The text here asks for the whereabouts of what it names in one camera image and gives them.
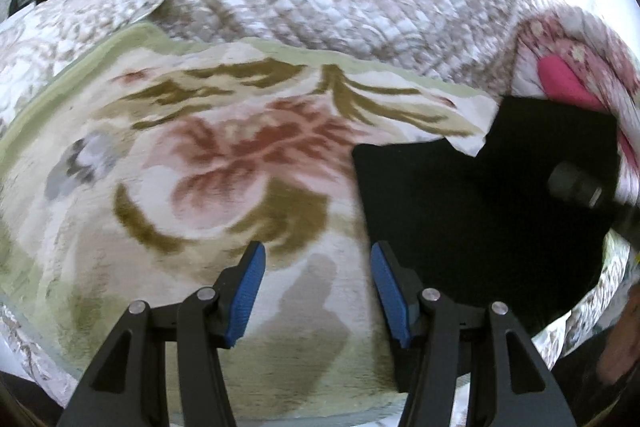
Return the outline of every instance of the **silver bolt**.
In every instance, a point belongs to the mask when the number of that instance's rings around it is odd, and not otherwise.
[[[215,296],[216,291],[209,286],[205,286],[204,288],[200,288],[198,290],[198,299],[200,299],[201,301],[210,301]]]
[[[440,292],[436,290],[436,288],[427,288],[422,291],[422,297],[424,297],[425,300],[435,302],[440,299]]]
[[[129,313],[132,315],[140,315],[144,310],[146,310],[145,301],[133,301],[129,305]]]
[[[506,315],[507,312],[509,311],[509,307],[504,302],[500,302],[500,301],[495,301],[491,305],[491,309],[497,315]]]

